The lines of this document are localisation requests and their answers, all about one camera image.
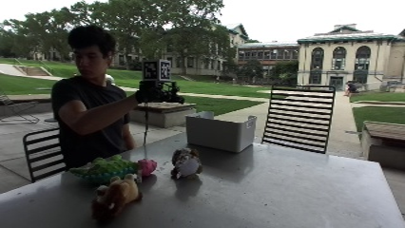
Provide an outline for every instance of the brown stuffed animal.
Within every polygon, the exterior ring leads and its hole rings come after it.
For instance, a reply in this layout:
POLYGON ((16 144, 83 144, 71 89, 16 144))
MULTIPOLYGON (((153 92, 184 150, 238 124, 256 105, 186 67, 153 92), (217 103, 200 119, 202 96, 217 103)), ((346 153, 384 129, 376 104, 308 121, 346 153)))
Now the brown stuffed animal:
POLYGON ((113 177, 111 185, 97 188, 97 197, 91 203, 92 218, 104 221, 113 219, 126 203, 140 200, 141 192, 134 182, 134 176, 126 174, 124 180, 113 177))
POLYGON ((196 149, 178 149, 173 153, 172 164, 174 168, 170 171, 173 179, 196 178, 196 175, 202 172, 202 165, 196 149))

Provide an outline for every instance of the stuffed toy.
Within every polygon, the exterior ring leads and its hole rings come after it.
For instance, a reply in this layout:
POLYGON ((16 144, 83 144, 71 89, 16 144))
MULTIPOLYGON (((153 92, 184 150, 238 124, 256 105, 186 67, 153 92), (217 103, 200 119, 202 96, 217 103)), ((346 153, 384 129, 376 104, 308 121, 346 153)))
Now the stuffed toy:
POLYGON ((141 170, 141 176, 148 177, 156 170, 157 163, 153 160, 138 160, 138 169, 141 170))
POLYGON ((69 172, 97 184, 108 183, 111 178, 125 177, 126 174, 137 174, 138 182, 141 176, 146 177, 156 170, 157 163, 153 160, 126 161, 120 155, 113 155, 108 160, 97 158, 85 167, 71 168, 69 172))
POLYGON ((196 178, 196 174, 202 172, 198 151, 196 149, 184 148, 176 150, 172 157, 172 164, 174 165, 170 172, 173 179, 193 179, 196 178))
POLYGON ((113 219, 129 202, 141 200, 141 192, 132 174, 126 174, 124 179, 113 177, 111 185, 101 185, 96 193, 96 199, 91 203, 91 211, 92 218, 99 221, 113 219))

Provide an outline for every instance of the roof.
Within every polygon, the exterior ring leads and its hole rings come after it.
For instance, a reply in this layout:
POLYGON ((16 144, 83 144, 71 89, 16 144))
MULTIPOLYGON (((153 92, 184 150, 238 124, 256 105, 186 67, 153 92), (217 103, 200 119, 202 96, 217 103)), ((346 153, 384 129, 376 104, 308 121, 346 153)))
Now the roof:
POLYGON ((245 43, 238 45, 238 48, 269 48, 269 47, 298 47, 296 41, 288 42, 261 42, 261 43, 245 43))
POLYGON ((405 36, 405 29, 397 35, 405 36))
POLYGON ((234 34, 240 34, 237 31, 236 31, 236 28, 240 27, 240 30, 241 30, 241 36, 248 39, 249 35, 248 33, 245 32, 245 29, 244 29, 244 26, 241 23, 237 23, 237 24, 229 24, 225 26, 228 28, 228 30, 234 33, 234 34))
POLYGON ((329 33, 332 32, 338 32, 341 30, 350 30, 350 31, 360 31, 358 29, 356 29, 353 26, 356 25, 341 25, 337 28, 334 28, 334 30, 329 31, 329 33))
POLYGON ((322 41, 349 41, 349 40, 404 40, 405 39, 398 35, 390 35, 385 33, 377 33, 373 31, 353 31, 353 32, 330 32, 316 34, 306 38, 298 39, 297 43, 310 43, 310 42, 322 42, 322 41))

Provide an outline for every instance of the black chair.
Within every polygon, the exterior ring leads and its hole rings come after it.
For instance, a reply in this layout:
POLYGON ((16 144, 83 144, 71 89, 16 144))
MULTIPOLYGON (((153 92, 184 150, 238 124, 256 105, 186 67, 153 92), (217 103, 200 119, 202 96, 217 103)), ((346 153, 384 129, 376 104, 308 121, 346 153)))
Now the black chair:
POLYGON ((273 85, 262 143, 326 153, 336 89, 273 85))
POLYGON ((39 118, 33 115, 24 114, 24 112, 33 108, 39 102, 25 102, 25 103, 15 103, 12 99, 8 97, 5 92, 0 89, 0 102, 8 108, 8 112, 11 113, 5 117, 1 117, 1 122, 15 122, 15 121, 25 121, 31 124, 36 124, 39 122, 39 118))
POLYGON ((32 182, 65 171, 59 128, 28 133, 23 144, 32 182))

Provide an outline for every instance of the green plush toy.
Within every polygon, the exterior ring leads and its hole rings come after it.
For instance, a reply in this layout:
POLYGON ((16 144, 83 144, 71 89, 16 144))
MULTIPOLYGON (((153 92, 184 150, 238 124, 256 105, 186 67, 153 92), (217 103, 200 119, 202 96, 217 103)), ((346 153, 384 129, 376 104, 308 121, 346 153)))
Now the green plush toy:
POLYGON ((124 178, 126 174, 138 172, 138 164, 132 161, 122 160, 120 155, 113 155, 108 160, 97 158, 92 163, 80 168, 71 168, 69 172, 95 183, 109 182, 113 176, 124 178))

